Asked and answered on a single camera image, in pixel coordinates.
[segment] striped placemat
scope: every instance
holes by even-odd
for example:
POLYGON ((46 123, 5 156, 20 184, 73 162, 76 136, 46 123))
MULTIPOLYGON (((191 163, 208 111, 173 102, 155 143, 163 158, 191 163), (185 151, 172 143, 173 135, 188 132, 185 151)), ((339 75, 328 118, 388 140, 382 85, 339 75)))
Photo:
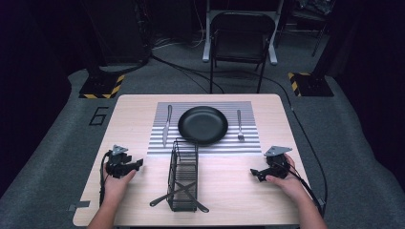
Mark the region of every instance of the striped placemat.
POLYGON ((259 135, 254 120, 253 109, 250 101, 237 102, 159 102, 152 134, 149 140, 148 155, 171 154, 173 142, 181 137, 178 130, 179 119, 187 110, 209 106, 221 111, 227 121, 228 130, 226 135, 219 141, 209 146, 199 146, 199 155, 204 154, 261 154, 259 135), (167 120, 167 106, 172 105, 172 116, 167 136, 166 148, 163 147, 162 134, 167 120), (238 140, 239 124, 237 110, 241 110, 242 132, 245 141, 238 140))

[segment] right hand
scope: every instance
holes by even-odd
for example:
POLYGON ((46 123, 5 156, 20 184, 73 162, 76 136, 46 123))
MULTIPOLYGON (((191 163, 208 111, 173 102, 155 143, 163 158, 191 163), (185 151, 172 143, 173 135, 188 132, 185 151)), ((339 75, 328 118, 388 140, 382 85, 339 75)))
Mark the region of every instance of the right hand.
MULTIPOLYGON (((292 167, 295 167, 295 163, 292 160, 292 158, 287 154, 285 154, 285 156, 287 158, 288 163, 292 167)), ((288 173, 288 175, 284 179, 267 175, 266 180, 270 183, 279 186, 294 201, 298 201, 299 199, 308 197, 308 194, 305 191, 303 185, 301 184, 301 181, 298 180, 298 178, 291 173, 288 173)))

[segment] fork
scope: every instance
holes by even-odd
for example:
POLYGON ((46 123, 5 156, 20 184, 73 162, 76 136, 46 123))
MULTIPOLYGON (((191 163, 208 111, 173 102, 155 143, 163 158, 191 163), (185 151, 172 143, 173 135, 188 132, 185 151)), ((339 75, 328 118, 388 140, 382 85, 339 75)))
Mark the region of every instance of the fork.
POLYGON ((240 141, 245 141, 244 134, 242 133, 241 110, 238 110, 238 122, 239 122, 238 139, 239 139, 240 141))

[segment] knife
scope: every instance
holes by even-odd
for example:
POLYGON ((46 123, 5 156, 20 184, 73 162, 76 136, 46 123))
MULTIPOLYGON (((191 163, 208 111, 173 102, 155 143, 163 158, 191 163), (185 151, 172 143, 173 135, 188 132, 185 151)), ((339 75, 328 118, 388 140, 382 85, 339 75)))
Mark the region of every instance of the knife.
POLYGON ((163 128, 163 147, 166 147, 167 134, 169 133, 170 118, 172 116, 172 105, 167 106, 167 121, 166 126, 163 128))
POLYGON ((160 197, 160 198, 157 198, 157 199, 153 200, 152 202, 149 203, 149 205, 150 205, 151 207, 155 207, 155 206, 158 205, 158 203, 160 203, 162 200, 164 200, 164 199, 166 199, 166 198, 169 198, 169 197, 175 195, 175 194, 178 193, 178 192, 181 192, 181 191, 183 191, 183 190, 187 190, 187 189, 193 187, 195 184, 196 184, 196 181, 194 181, 194 182, 192 182, 192 183, 190 183, 190 184, 187 184, 187 185, 185 185, 185 186, 182 186, 180 189, 178 189, 178 190, 176 190, 176 191, 173 191, 173 192, 171 192, 171 193, 168 193, 168 194, 164 195, 163 197, 160 197))
MULTIPOLYGON (((179 187, 181 188, 185 188, 186 186, 178 183, 177 181, 175 181, 177 183, 177 185, 179 185, 179 187)), ((190 192, 188 192, 188 189, 184 189, 185 194, 191 199, 191 201, 193 201, 194 204, 196 204, 196 206, 204 213, 209 212, 209 209, 206 208, 204 205, 202 205, 198 200, 196 200, 193 195, 190 194, 190 192)))

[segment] chair backrest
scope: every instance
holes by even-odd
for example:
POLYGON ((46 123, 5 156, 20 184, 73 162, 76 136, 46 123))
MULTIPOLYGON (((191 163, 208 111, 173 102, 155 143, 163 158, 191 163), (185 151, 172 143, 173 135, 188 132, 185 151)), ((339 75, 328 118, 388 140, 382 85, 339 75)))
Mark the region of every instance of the chair backrest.
POLYGON ((227 11, 214 17, 211 22, 211 34, 215 31, 250 31, 272 35, 276 25, 274 20, 262 13, 244 13, 227 11))

